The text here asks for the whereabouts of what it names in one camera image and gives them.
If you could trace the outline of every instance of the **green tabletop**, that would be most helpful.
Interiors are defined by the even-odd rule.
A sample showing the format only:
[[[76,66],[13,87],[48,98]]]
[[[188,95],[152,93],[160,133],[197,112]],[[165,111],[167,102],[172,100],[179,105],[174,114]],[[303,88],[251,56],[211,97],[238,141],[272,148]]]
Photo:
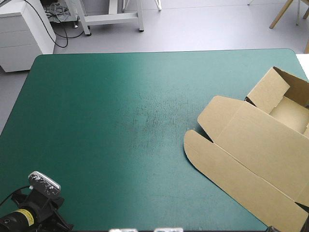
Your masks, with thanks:
[[[287,49],[39,56],[0,136],[0,199],[37,170],[75,230],[264,230],[190,164],[183,136],[272,66],[305,79]]]

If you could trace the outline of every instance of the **drawer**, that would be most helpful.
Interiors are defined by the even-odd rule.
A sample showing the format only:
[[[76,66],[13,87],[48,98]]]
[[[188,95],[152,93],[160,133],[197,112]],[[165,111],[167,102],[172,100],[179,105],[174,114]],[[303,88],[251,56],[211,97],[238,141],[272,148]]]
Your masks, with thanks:
[[[30,30],[0,33],[0,47],[36,44]]]
[[[22,16],[10,16],[0,18],[0,33],[20,30],[29,30]]]
[[[41,55],[37,44],[0,48],[0,66],[6,72],[29,70],[34,59]]]

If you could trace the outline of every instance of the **cable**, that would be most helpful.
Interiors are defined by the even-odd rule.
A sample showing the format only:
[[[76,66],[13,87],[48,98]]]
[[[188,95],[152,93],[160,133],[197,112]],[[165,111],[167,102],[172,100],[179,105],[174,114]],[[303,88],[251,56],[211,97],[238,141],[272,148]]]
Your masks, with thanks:
[[[82,31],[79,35],[76,35],[76,36],[70,36],[70,37],[67,37],[67,38],[68,38],[68,39],[74,39],[74,38],[80,37],[83,33],[84,33],[84,31]],[[63,35],[59,35],[59,34],[57,34],[56,32],[55,32],[55,34],[56,34],[57,36],[62,37],[62,38],[66,38],[65,36],[63,36]]]
[[[43,23],[43,26],[45,27],[45,30],[46,30],[47,34],[49,35],[49,38],[54,42],[54,44],[57,45],[58,47],[62,47],[62,48],[67,47],[68,44],[69,44],[68,35],[67,35],[67,31],[66,31],[66,29],[64,28],[64,26],[62,25],[62,23],[60,22],[61,26],[63,27],[64,33],[66,34],[66,37],[67,37],[67,43],[66,43],[65,46],[61,46],[61,45],[59,45],[59,44],[56,43],[56,41],[52,38],[52,36],[50,35],[48,29],[46,28],[46,26],[45,26],[45,24],[44,24],[44,22],[43,22],[43,19],[41,18],[41,16],[40,16],[40,14],[38,13],[38,11],[32,6],[32,4],[31,4],[30,2],[28,2],[27,0],[24,0],[24,1],[25,1],[29,6],[32,7],[32,9],[35,11],[35,13],[37,13],[37,15],[39,16],[41,22]]]
[[[5,203],[6,200],[9,199],[10,196],[12,196],[12,195],[13,195],[14,193],[16,193],[17,191],[22,190],[22,189],[28,189],[29,187],[30,187],[30,185],[27,185],[27,186],[23,186],[23,187],[21,187],[21,188],[16,189],[14,192],[12,192],[9,196],[7,196],[7,197],[0,203],[0,206],[3,205],[3,203]]]

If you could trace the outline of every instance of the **white drawer cabinet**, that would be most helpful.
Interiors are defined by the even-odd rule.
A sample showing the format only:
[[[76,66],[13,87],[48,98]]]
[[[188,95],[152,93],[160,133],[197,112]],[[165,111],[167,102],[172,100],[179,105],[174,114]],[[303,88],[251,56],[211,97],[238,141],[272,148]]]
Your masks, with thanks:
[[[38,11],[50,35],[56,35],[39,0],[28,0]],[[54,42],[35,11],[15,0],[0,7],[0,66],[6,72],[29,70],[41,54],[52,54]]]

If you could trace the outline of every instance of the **unfolded cardboard box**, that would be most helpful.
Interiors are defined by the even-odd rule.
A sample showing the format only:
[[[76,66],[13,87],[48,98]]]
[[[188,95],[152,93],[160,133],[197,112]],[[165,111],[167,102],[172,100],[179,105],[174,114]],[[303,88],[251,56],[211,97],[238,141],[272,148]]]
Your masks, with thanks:
[[[299,232],[309,206],[309,83],[276,67],[245,101],[216,96],[187,131],[191,163],[267,226]]]

